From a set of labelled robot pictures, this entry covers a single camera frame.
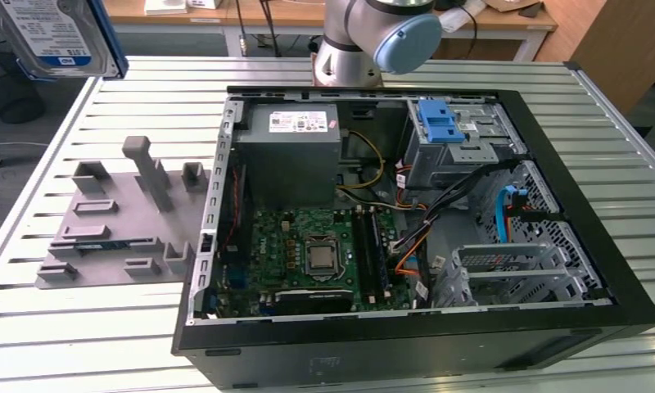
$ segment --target wire bundle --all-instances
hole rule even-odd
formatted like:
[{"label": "wire bundle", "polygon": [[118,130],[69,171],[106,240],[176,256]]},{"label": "wire bundle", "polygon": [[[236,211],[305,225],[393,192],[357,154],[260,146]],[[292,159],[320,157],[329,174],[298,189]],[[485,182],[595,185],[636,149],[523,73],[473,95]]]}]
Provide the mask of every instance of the wire bundle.
[{"label": "wire bundle", "polygon": [[441,209],[448,207],[453,202],[465,196],[483,176],[501,169],[512,169],[517,164],[519,160],[511,159],[500,161],[496,164],[484,165],[475,169],[467,176],[464,176],[457,182],[444,189],[441,195],[435,199],[435,202],[424,211],[419,227],[411,233],[403,236],[403,238],[399,239],[393,245],[397,248],[403,247],[403,245],[405,245],[408,242],[413,242],[395,267],[395,272],[397,274],[412,274],[412,271],[401,268],[403,264],[429,235],[432,223],[436,221],[436,219],[439,219],[439,212]]},{"label": "wire bundle", "polygon": [[340,189],[340,190],[352,190],[356,188],[370,187],[373,184],[378,183],[378,180],[381,180],[382,172],[385,170],[385,164],[382,163],[382,155],[381,155],[381,152],[378,151],[378,149],[376,148],[376,145],[366,139],[366,137],[364,135],[361,135],[361,133],[349,130],[349,134],[356,136],[358,139],[361,139],[364,141],[364,143],[366,145],[369,145],[370,150],[373,150],[376,157],[378,157],[378,171],[376,172],[376,176],[368,182],[360,183],[360,184],[337,186],[337,189]]},{"label": "wire bundle", "polygon": [[[395,170],[395,173],[396,174],[403,174],[404,172],[407,172],[408,170],[412,169],[412,165],[405,165],[404,167],[401,168],[397,168]],[[401,197],[403,197],[403,188],[399,188],[397,190],[397,193],[395,194],[395,205],[397,205],[399,207],[407,207],[407,208],[412,208],[412,204],[405,204],[401,202]],[[424,203],[417,203],[417,208],[420,210],[427,210],[427,205]]]}]

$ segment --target aluminum table surface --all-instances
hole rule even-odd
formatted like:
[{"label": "aluminum table surface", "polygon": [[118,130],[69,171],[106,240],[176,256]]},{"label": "aluminum table surface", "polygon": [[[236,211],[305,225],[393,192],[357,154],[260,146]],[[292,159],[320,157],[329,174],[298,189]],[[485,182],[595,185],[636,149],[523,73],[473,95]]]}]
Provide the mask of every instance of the aluminum table surface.
[{"label": "aluminum table surface", "polygon": [[[228,85],[309,85],[305,59],[132,57],[123,81],[89,79],[0,230],[0,391],[213,391],[170,355],[181,283],[41,291],[78,160],[130,171],[146,135],[168,170],[210,167]],[[581,72],[560,64],[432,61],[386,86],[519,90],[655,302],[655,155]],[[544,370],[349,383],[300,391],[650,391],[655,328]]]}]

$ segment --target label on power supply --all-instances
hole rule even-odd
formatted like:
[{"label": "label on power supply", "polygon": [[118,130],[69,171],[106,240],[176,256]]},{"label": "label on power supply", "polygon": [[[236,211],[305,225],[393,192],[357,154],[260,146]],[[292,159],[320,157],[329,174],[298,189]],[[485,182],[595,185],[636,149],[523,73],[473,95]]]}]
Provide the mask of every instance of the label on power supply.
[{"label": "label on power supply", "polygon": [[325,133],[326,112],[272,112],[269,133]]}]

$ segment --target hard drive label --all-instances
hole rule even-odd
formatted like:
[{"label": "hard drive label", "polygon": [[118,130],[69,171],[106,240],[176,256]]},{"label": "hard drive label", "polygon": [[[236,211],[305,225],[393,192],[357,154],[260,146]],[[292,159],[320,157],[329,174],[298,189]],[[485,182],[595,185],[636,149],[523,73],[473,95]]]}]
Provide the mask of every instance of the hard drive label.
[{"label": "hard drive label", "polygon": [[77,24],[58,9],[57,0],[2,0],[2,6],[33,54],[45,63],[51,66],[89,63],[91,54]]}]

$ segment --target yellow wire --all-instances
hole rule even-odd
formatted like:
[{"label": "yellow wire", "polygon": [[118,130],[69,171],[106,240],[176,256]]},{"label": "yellow wire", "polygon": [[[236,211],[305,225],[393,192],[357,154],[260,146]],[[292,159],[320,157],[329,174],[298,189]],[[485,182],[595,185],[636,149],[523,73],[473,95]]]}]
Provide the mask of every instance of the yellow wire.
[{"label": "yellow wire", "polygon": [[340,189],[340,190],[344,190],[344,189],[349,190],[353,188],[365,188],[369,185],[377,183],[377,181],[381,180],[382,171],[385,170],[385,166],[382,164],[381,152],[376,148],[376,145],[373,143],[370,143],[370,141],[366,139],[366,137],[364,135],[361,135],[360,133],[357,133],[356,131],[349,130],[349,133],[353,133],[365,142],[365,144],[369,145],[370,149],[373,150],[373,153],[378,156],[380,168],[378,168],[378,172],[376,173],[376,176],[366,183],[337,186],[337,189]]}]

